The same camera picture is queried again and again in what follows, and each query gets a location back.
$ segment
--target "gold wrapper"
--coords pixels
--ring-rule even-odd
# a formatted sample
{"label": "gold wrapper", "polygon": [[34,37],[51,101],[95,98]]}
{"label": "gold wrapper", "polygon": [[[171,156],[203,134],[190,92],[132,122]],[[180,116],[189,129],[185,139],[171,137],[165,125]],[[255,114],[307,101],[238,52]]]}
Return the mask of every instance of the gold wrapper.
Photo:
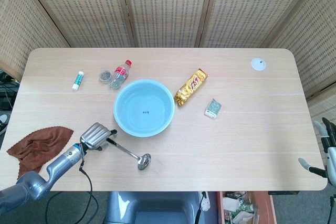
{"label": "gold wrapper", "polygon": [[194,72],[189,80],[176,93],[174,99],[177,104],[179,106],[183,105],[207,77],[208,75],[200,68]]}

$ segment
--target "light blue bowl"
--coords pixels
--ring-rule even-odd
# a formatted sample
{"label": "light blue bowl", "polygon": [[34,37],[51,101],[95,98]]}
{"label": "light blue bowl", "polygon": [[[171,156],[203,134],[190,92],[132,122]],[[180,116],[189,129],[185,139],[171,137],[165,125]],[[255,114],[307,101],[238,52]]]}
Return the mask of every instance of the light blue bowl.
{"label": "light blue bowl", "polygon": [[170,91],[153,80],[133,81],[114,101],[113,115],[126,133],[132,136],[154,136],[171,122],[175,102]]}

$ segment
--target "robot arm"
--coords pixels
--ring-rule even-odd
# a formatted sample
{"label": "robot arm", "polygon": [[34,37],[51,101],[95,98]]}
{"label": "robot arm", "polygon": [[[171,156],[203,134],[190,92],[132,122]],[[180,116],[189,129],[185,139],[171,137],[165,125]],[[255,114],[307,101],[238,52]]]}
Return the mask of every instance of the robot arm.
{"label": "robot arm", "polygon": [[110,135],[116,134],[116,130],[110,131],[99,123],[92,125],[80,137],[79,144],[74,144],[48,165],[48,181],[31,171],[21,176],[16,185],[0,191],[0,215],[25,204],[28,199],[43,198],[54,183],[86,155],[87,150],[99,150]]}
{"label": "robot arm", "polygon": [[322,121],[326,129],[317,121],[314,121],[314,125],[319,129],[321,135],[323,150],[327,156],[327,170],[312,167],[303,158],[299,158],[299,162],[303,168],[311,173],[328,178],[329,182],[336,187],[336,125],[326,118],[322,118]]}

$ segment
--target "metal ladle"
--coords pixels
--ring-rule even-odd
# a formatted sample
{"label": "metal ladle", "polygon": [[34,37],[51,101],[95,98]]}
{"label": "metal ladle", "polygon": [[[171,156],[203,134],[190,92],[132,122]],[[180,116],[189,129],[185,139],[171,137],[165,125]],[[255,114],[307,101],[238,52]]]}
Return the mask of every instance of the metal ladle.
{"label": "metal ladle", "polygon": [[145,170],[147,168],[147,166],[149,166],[150,162],[151,162],[151,154],[146,153],[142,156],[136,156],[134,153],[130,152],[128,149],[125,149],[124,147],[122,147],[120,144],[116,143],[114,140],[107,138],[106,139],[107,142],[113,144],[115,147],[117,147],[118,149],[122,150],[123,152],[128,153],[129,155],[131,155],[132,157],[136,158],[138,160],[138,169],[139,170]]}

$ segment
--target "floor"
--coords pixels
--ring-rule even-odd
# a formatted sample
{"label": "floor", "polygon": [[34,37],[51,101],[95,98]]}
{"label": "floor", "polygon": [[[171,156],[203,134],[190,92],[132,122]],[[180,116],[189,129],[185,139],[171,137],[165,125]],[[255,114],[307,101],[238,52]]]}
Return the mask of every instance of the floor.
{"label": "floor", "polygon": [[[4,134],[0,136],[0,146]],[[45,222],[45,211],[48,200],[57,192],[50,192],[40,201],[29,201],[0,216],[0,223],[36,224]],[[336,188],[328,185],[322,191],[301,191],[298,195],[273,196],[274,207],[278,224],[326,224],[330,211],[329,197],[336,194]],[[95,191],[99,209],[90,223],[102,223],[106,214],[108,193]],[[48,223],[75,223],[85,210],[89,194],[87,192],[64,192],[55,196],[48,209]],[[91,201],[89,210],[81,223],[88,223],[97,206]],[[336,223],[336,210],[331,222]]]}

